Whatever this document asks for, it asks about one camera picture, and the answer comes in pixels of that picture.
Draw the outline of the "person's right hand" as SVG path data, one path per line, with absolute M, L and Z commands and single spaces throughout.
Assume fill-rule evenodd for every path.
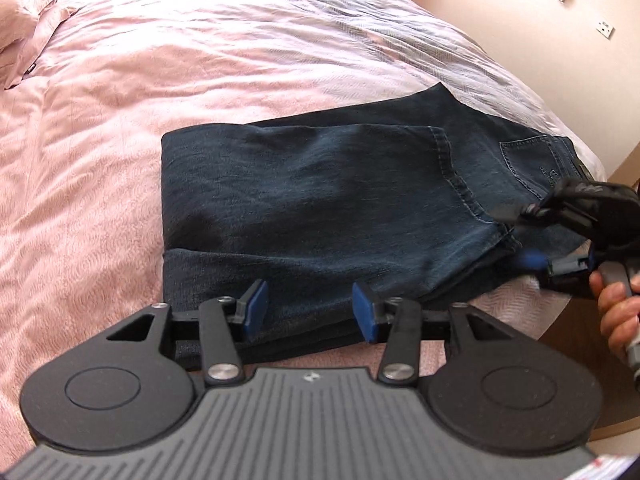
M 639 296 L 627 297 L 622 282 L 605 286 L 598 271 L 591 273 L 589 284 L 597 299 L 600 333 L 614 356 L 625 362 L 627 347 L 639 329 Z

